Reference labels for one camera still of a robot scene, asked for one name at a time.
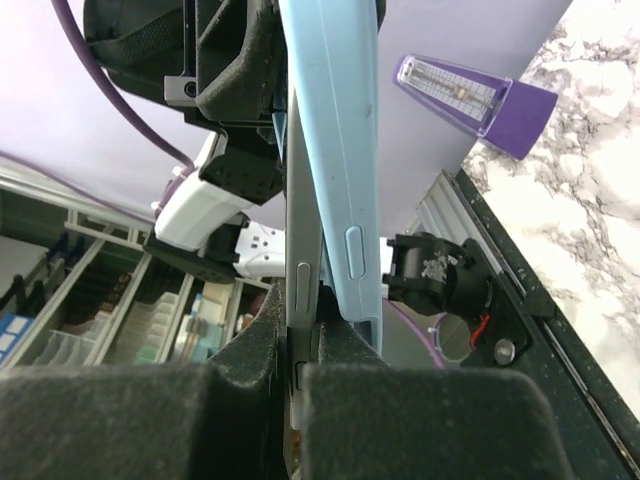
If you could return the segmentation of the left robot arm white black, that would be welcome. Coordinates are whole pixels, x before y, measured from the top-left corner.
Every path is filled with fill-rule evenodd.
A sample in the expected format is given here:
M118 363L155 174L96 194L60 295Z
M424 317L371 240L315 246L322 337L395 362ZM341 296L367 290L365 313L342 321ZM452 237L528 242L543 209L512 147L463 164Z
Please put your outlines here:
M122 90L208 131L154 204L148 253L229 283L285 273L285 235L247 217L283 188L285 42L274 1L88 1L89 51Z

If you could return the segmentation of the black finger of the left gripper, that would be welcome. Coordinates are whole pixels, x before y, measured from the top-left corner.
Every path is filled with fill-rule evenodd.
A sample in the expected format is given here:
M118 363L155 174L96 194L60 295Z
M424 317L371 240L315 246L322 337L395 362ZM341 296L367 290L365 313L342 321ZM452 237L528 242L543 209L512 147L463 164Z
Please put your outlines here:
M196 107L211 121L262 122L284 53L276 1L197 1Z

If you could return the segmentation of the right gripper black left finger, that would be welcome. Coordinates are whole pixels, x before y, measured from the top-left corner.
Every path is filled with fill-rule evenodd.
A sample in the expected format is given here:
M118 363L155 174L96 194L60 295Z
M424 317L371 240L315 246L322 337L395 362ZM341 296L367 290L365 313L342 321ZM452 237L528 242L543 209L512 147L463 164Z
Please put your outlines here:
M204 362L12 368L5 479L284 479L280 284Z

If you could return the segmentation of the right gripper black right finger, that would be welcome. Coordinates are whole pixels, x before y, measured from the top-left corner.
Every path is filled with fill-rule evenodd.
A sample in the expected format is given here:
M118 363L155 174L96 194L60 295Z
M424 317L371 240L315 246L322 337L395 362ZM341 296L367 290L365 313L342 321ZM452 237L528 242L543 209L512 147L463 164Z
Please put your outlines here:
M318 361L303 373L305 479L570 479L549 402L497 369L385 364L342 318L317 307Z

